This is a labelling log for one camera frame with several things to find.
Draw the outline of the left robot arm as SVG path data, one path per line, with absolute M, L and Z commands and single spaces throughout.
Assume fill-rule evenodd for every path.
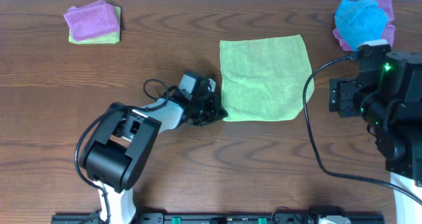
M 176 86 L 141 107 L 112 103 L 79 138 L 74 154 L 79 177 L 100 195 L 102 208 L 85 223 L 133 223 L 133 186 L 159 133 L 182 124 L 204 126 L 227 117 L 211 78 L 184 74 Z

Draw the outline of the light green cloth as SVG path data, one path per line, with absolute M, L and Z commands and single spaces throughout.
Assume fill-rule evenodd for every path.
M 314 92 L 300 35 L 222 40 L 220 64 L 226 122 L 293 120 Z

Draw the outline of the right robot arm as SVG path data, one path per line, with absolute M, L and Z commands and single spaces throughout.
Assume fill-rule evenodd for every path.
M 421 54 L 358 53 L 357 78 L 330 80 L 329 110 L 361 117 L 390 182 L 421 197 Z

